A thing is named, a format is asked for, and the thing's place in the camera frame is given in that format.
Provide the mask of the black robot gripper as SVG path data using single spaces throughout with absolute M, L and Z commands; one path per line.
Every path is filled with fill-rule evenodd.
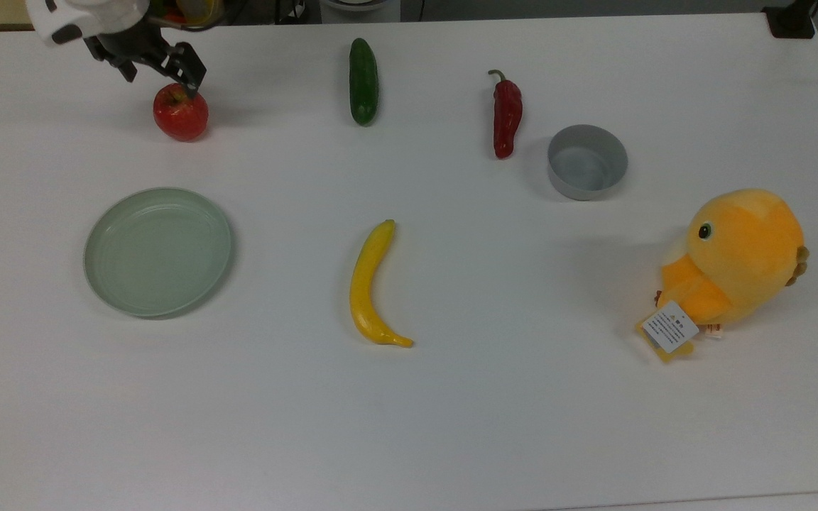
M 84 44 L 94 60 L 116 68 L 128 83 L 136 78 L 136 65 L 146 65 L 181 85 L 188 98 L 198 96 L 207 74 L 207 68 L 190 43 L 170 45 L 163 39 L 161 29 L 146 21 L 117 33 L 85 38 Z

